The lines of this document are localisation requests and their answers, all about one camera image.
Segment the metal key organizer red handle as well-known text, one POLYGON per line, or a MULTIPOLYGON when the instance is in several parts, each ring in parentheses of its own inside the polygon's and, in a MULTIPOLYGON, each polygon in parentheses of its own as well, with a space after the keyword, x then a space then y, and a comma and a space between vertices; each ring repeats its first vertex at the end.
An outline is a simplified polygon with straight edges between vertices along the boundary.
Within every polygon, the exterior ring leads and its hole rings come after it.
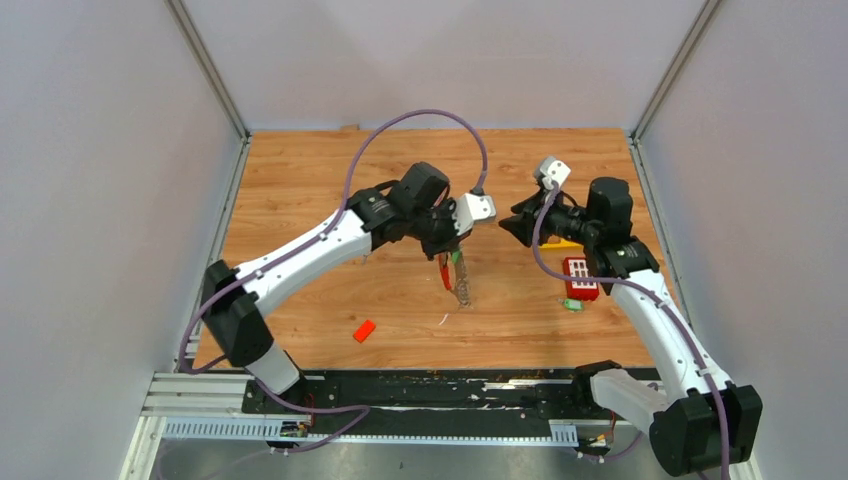
POLYGON ((451 293, 458 302, 460 309, 470 308, 472 305, 470 281, 463 251, 460 247, 450 252, 440 253, 436 257, 443 287, 451 293), (451 261, 451 253, 460 249, 462 258, 454 264, 451 261))

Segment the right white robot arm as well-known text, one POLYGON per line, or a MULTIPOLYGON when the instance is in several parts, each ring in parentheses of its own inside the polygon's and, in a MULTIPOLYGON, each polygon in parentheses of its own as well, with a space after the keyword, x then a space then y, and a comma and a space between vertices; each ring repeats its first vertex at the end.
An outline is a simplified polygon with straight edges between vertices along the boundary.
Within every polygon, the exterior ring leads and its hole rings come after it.
POLYGON ((649 247, 633 234, 626 181, 599 177, 583 206, 564 203, 563 181, 541 177, 538 191, 515 204, 501 228, 541 257, 551 236, 582 246, 589 281, 627 315, 660 376, 660 390, 613 363, 583 368, 571 403, 584 417, 610 410, 645 435, 663 470, 675 477, 731 476, 750 459, 763 410, 751 385, 739 386, 696 338, 675 304, 649 247))

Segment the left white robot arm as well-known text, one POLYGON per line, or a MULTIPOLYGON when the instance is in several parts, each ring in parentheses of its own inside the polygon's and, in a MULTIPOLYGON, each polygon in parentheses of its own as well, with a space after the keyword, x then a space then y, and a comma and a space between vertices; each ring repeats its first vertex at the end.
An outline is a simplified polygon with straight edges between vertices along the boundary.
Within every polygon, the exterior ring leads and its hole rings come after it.
POLYGON ((213 263, 200 317, 225 360, 268 387, 279 411, 298 411, 306 400, 303 374, 275 341, 267 316, 327 271, 386 243, 415 238, 428 258, 455 245, 449 189, 443 172, 418 162, 399 180, 356 191, 323 223, 269 254, 236 267, 213 263))

